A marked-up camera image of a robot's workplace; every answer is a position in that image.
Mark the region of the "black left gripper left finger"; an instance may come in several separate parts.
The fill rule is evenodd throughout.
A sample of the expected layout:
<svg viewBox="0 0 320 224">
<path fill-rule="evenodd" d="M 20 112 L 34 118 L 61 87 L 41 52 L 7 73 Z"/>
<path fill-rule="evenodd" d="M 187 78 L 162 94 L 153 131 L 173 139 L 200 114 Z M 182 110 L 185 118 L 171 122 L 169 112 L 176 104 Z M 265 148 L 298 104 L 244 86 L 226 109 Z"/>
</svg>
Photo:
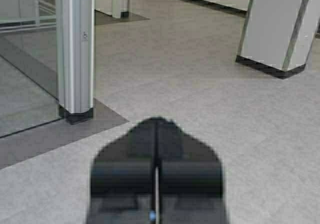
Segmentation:
<svg viewBox="0 0 320 224">
<path fill-rule="evenodd" d="M 143 120 L 95 156 L 89 183 L 88 224 L 155 224 L 156 118 Z"/>
</svg>

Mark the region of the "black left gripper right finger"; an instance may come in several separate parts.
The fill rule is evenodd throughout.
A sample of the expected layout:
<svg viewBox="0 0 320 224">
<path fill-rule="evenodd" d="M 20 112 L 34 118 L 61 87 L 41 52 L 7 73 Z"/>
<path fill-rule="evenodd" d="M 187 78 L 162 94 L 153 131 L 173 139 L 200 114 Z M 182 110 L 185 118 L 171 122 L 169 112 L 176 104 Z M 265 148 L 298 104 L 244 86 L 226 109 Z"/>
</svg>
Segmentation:
<svg viewBox="0 0 320 224">
<path fill-rule="evenodd" d="M 214 149 L 176 123 L 157 123 L 160 222 L 227 224 L 223 165 Z"/>
</svg>

